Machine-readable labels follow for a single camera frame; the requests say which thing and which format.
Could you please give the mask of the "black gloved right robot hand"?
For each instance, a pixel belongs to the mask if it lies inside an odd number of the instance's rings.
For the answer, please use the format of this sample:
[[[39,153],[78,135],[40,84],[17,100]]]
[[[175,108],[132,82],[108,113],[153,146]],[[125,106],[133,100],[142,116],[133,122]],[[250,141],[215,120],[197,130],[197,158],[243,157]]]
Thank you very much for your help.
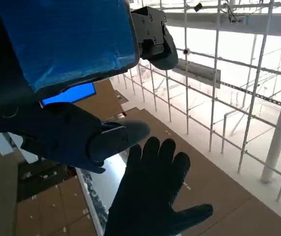
[[[130,148],[124,176],[109,209],[106,236],[176,236],[213,215],[211,204],[174,211],[191,163],[175,154],[173,139],[150,137]]]

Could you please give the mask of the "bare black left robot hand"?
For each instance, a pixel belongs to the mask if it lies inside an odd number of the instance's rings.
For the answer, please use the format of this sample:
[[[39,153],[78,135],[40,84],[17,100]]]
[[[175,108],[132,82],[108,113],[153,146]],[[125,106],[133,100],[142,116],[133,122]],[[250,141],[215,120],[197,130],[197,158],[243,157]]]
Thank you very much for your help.
[[[105,159],[149,134],[141,121],[102,122],[71,102],[44,100],[127,72],[144,59],[178,64],[163,11],[124,0],[0,0],[0,133],[22,149],[103,173]]]

